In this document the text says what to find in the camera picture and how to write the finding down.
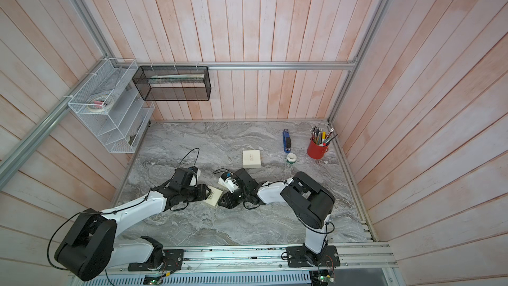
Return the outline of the cream drawer jewelry box front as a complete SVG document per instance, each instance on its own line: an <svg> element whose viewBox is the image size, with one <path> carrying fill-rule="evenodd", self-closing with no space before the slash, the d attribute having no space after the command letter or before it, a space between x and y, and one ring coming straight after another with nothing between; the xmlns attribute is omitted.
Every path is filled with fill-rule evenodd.
<svg viewBox="0 0 508 286"><path fill-rule="evenodd" d="M210 195L207 197L206 200L203 201L203 203L208 207L216 209L218 207L218 202L220 198L223 196L224 192L221 189L215 187L209 187L209 189Z"/></svg>

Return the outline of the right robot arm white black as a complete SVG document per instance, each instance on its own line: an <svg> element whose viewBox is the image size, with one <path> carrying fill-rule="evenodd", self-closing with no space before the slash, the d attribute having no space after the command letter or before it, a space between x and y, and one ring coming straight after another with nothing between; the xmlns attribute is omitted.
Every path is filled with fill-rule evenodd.
<svg viewBox="0 0 508 286"><path fill-rule="evenodd" d="M320 255L328 244L328 235L335 227L330 221L335 197L332 193L304 172L297 172L287 180L255 181L246 169L236 172L221 168L218 184L227 189L218 205L233 209L243 205L247 210L274 203L284 203L294 212L306 228L303 248L313 256Z"/></svg>

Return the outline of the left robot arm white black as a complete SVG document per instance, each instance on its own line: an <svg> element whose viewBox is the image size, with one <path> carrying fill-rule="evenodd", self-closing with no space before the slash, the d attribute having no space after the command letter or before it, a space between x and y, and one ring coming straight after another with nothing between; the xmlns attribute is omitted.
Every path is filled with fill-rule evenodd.
<svg viewBox="0 0 508 286"><path fill-rule="evenodd" d="M189 203L207 200L212 190L198 184L200 170L177 168L172 177L145 195L123 205L71 217L74 222L49 264L90 281L110 267L136 263L158 270L165 264L162 243L149 236L120 243L117 237L131 226L166 211L182 211Z"/></svg>

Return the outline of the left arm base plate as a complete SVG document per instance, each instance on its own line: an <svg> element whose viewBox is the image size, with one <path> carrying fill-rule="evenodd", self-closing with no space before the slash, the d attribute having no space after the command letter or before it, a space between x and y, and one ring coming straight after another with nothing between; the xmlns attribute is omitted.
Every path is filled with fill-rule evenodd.
<svg viewBox="0 0 508 286"><path fill-rule="evenodd" d="M155 251L144 263L130 263L128 271L178 271L181 270L184 249Z"/></svg>

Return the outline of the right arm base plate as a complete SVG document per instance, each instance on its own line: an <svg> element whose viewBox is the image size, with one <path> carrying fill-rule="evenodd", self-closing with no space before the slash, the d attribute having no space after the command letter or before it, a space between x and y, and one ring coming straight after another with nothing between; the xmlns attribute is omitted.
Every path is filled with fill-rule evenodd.
<svg viewBox="0 0 508 286"><path fill-rule="evenodd" d="M340 267L339 254L335 246L326 245L319 254L308 250L305 246L290 246L286 248L289 267Z"/></svg>

